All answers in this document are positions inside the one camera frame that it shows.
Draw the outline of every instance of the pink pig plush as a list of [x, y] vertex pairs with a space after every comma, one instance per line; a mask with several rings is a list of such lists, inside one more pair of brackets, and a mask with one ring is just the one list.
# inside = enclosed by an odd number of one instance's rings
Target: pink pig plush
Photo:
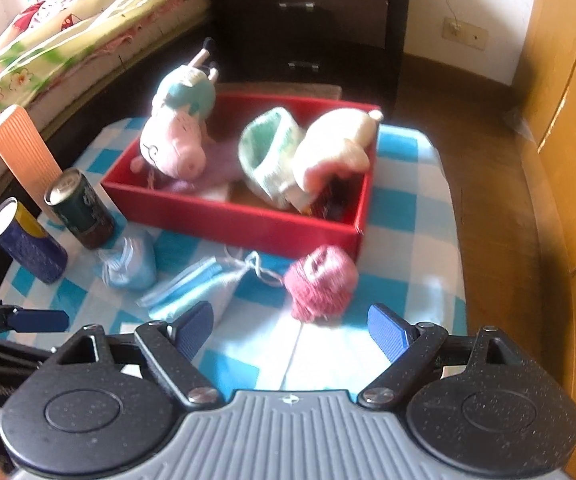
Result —
[[139, 173], [148, 162], [171, 178], [192, 181], [206, 165], [202, 140], [196, 119], [183, 110], [161, 107], [146, 122], [140, 140], [143, 158], [133, 158], [130, 169]]

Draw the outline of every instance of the drawer handle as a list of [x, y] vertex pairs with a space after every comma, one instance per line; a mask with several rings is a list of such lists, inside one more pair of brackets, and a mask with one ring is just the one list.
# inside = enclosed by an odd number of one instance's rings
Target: drawer handle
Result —
[[306, 12], [314, 12], [315, 3], [314, 2], [279, 2], [279, 8], [281, 10], [303, 9]]
[[296, 70], [298, 68], [309, 68], [314, 73], [319, 72], [319, 63], [311, 63], [309, 61], [289, 61], [288, 67], [290, 70]]

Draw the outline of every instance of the white string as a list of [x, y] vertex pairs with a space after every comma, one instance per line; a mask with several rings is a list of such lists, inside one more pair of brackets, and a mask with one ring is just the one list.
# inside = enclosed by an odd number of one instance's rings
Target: white string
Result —
[[243, 255], [243, 250], [241, 248], [237, 249], [237, 256], [230, 254], [228, 246], [224, 246], [226, 256], [234, 262], [243, 263], [246, 267], [255, 270], [257, 278], [259, 278], [266, 285], [280, 287], [283, 286], [283, 276], [278, 272], [274, 272], [270, 269], [264, 269], [261, 266], [261, 256], [257, 251], [252, 251], [244, 260], [241, 259]]
[[257, 251], [252, 251], [245, 257], [245, 263], [255, 270], [257, 278], [259, 278], [266, 285], [270, 286], [283, 286], [283, 276], [278, 272], [270, 269], [264, 269], [261, 266], [261, 256]]

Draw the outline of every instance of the metal screw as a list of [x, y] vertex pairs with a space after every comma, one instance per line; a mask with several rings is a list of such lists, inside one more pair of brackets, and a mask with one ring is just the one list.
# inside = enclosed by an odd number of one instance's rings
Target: metal screw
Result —
[[395, 398], [395, 393], [390, 388], [370, 388], [363, 393], [363, 399], [369, 404], [387, 404]]
[[188, 393], [188, 400], [195, 404], [212, 404], [219, 399], [219, 392], [210, 386], [193, 388]]

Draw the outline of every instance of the gray ridged plate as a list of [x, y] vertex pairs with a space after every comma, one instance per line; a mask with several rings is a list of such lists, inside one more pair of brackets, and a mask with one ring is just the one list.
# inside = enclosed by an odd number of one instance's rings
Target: gray ridged plate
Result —
[[[14, 480], [40, 477], [19, 472]], [[186, 416], [158, 454], [111, 480], [465, 480], [430, 457], [390, 413], [341, 391], [237, 392]], [[564, 480], [561, 471], [541, 480]]]

